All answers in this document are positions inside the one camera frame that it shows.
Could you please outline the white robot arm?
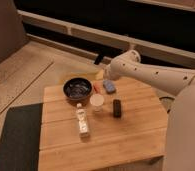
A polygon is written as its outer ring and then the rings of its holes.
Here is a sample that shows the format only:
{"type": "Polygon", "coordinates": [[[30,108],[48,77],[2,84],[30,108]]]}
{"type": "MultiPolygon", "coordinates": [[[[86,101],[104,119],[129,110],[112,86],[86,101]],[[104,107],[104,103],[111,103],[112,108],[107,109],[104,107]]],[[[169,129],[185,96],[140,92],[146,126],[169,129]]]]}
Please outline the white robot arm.
{"type": "Polygon", "coordinates": [[[129,50],[111,60],[104,77],[134,78],[171,95],[162,171],[195,171],[195,69],[143,64],[129,50]]]}

